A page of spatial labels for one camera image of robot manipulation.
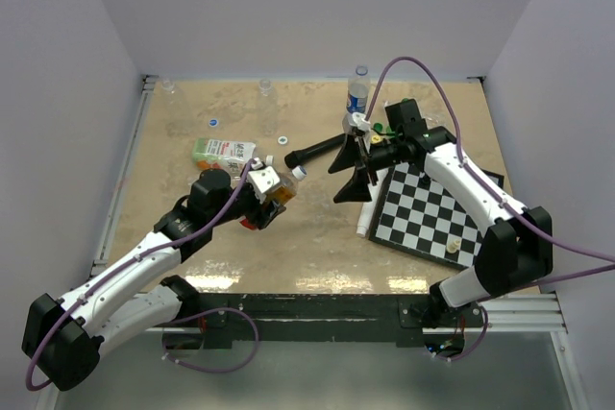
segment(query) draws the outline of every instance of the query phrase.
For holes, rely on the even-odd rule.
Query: white wall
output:
[[[528,0],[103,0],[143,71],[347,76],[401,54],[442,77],[484,75]],[[407,76],[408,69],[395,69]]]
[[[101,0],[0,0],[0,408],[34,405],[28,307],[85,279],[137,90]]]
[[[554,234],[615,254],[615,3],[531,0],[487,76],[515,193],[553,216]],[[555,252],[555,273],[596,263]],[[615,274],[559,284],[593,409],[615,402]]]

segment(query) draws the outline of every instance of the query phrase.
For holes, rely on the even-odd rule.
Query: blue label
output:
[[[365,112],[365,104],[367,103],[367,98],[358,98],[357,96],[353,96],[348,92],[348,98],[346,100],[346,110],[350,113],[352,112]]]

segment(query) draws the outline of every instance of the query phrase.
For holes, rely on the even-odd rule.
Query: checkered pattern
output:
[[[451,194],[434,180],[422,184],[418,169],[407,163],[396,166],[389,175],[388,191],[382,191],[384,202],[377,208],[381,214],[375,217],[370,238],[458,268],[472,266],[482,238]],[[494,174],[487,176],[498,185],[504,182]],[[460,250],[447,253],[447,243],[456,239],[461,239]]]

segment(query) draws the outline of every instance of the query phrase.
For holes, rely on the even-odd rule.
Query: wooden table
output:
[[[191,135],[171,130],[160,87],[154,92],[111,250],[110,262],[131,250],[159,217],[186,194],[199,170],[190,153],[194,139],[256,141],[262,155],[283,156],[341,133],[346,83],[274,82],[280,97],[278,132],[265,137],[256,124],[257,82],[183,81],[178,86],[197,118]],[[478,83],[444,83],[464,131],[464,148],[480,167],[507,174],[491,117]],[[373,122],[386,125],[382,103],[415,98],[424,114],[452,126],[428,83],[386,82]],[[217,118],[217,128],[208,127]],[[277,143],[286,135],[286,146]],[[455,270],[374,244],[356,235],[360,204],[335,205],[332,197],[351,171],[328,175],[335,153],[309,163],[307,178],[288,210],[263,231],[239,223],[216,228],[213,240],[172,274],[201,291],[270,293],[425,293]],[[155,283],[145,287],[150,289]]]

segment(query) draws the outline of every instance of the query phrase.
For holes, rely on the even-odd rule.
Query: black tube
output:
[[[318,144],[314,144],[308,148],[293,151],[292,153],[286,155],[284,158],[284,163],[288,168],[295,168],[298,165],[304,165],[313,158],[322,156],[323,154],[341,146],[344,142],[345,136],[346,135],[342,133],[338,136],[334,136],[333,138],[321,141]]]

